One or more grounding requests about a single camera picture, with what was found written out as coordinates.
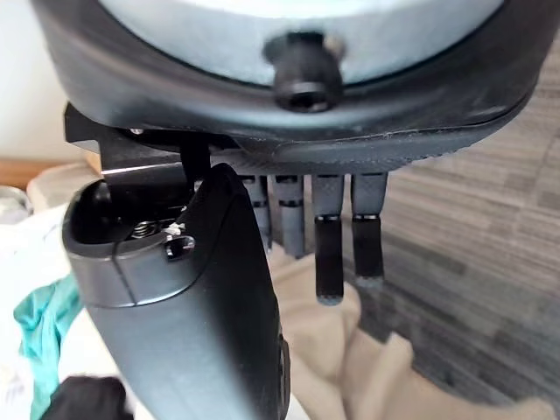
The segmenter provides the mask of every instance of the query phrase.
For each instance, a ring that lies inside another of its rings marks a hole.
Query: beige fabric
[[[412,371],[407,340],[393,335],[383,345],[358,329],[360,300],[352,286],[345,286],[339,306],[316,302],[312,256],[293,262],[277,248],[269,265],[290,344],[291,391],[297,398],[288,420],[305,418],[298,402],[311,420],[555,419],[553,409],[537,399],[498,409],[447,395]],[[60,378],[116,373],[91,319],[81,313],[62,347]],[[136,419],[149,418],[140,405]]]

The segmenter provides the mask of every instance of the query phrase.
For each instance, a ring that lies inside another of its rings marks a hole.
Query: gray textured surface
[[[382,219],[387,282],[361,291],[362,326],[412,340],[418,371],[451,392],[541,396],[560,414],[560,43],[505,129],[392,173]]]

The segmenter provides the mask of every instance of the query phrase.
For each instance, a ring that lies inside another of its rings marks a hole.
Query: white cloth
[[[37,214],[17,225],[0,225],[0,418],[28,420],[33,376],[19,355],[21,330],[14,308],[33,290],[70,270],[60,225],[66,206]]]

